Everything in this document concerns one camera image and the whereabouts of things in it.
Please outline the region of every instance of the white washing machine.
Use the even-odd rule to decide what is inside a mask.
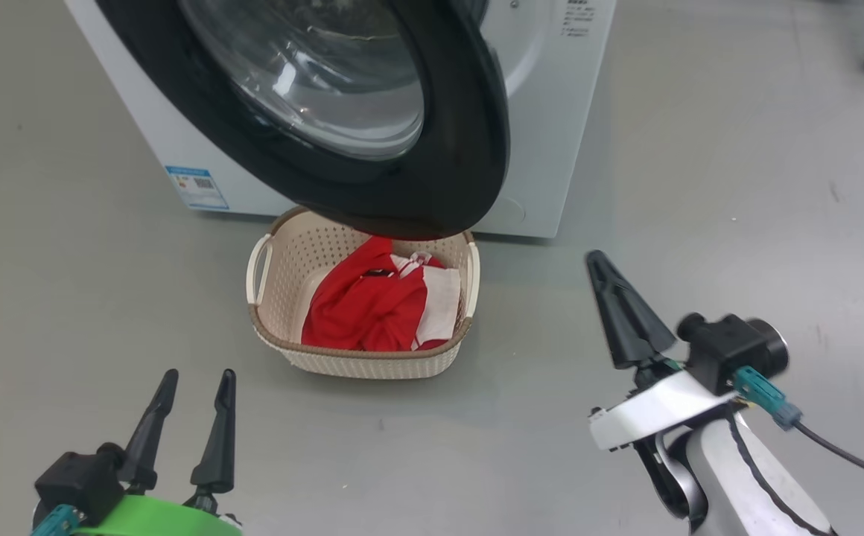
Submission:
[[[553,237],[615,0],[67,0],[187,206]]]

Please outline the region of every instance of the beige plastic basket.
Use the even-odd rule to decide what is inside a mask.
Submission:
[[[326,274],[369,235],[299,208],[283,214],[254,247],[247,266],[247,303],[256,335],[294,366],[329,376],[411,380],[441,374],[459,354],[479,295],[479,250],[471,233],[433,241],[393,242],[397,255],[428,251],[462,277],[452,339],[416,352],[361,352],[302,344],[309,303]]]

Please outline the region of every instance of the basket handle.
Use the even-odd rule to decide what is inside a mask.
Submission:
[[[475,242],[468,242],[468,258],[466,259],[466,270],[468,271],[468,289],[466,289],[466,318],[471,318],[475,313],[475,306],[479,302],[479,247]]]
[[[259,261],[259,254],[265,250],[266,255],[263,261],[263,277],[259,282],[259,289],[256,289],[256,261]],[[247,303],[256,305],[263,299],[263,289],[266,288],[266,277],[270,271],[270,258],[273,257],[273,245],[270,243],[270,234],[263,234],[263,238],[256,241],[254,251],[250,254],[250,262],[247,264]]]

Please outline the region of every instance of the teal connector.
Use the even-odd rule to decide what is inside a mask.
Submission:
[[[59,505],[38,523],[31,536],[69,536],[79,525],[74,506]]]
[[[733,376],[733,390],[773,417],[783,430],[790,430],[803,417],[803,412],[762,374],[749,366],[740,367]]]

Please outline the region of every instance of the clothes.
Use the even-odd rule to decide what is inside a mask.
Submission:
[[[425,350],[451,339],[459,306],[458,271],[428,253],[392,255],[372,237],[343,259],[313,294],[302,342],[343,350]]]

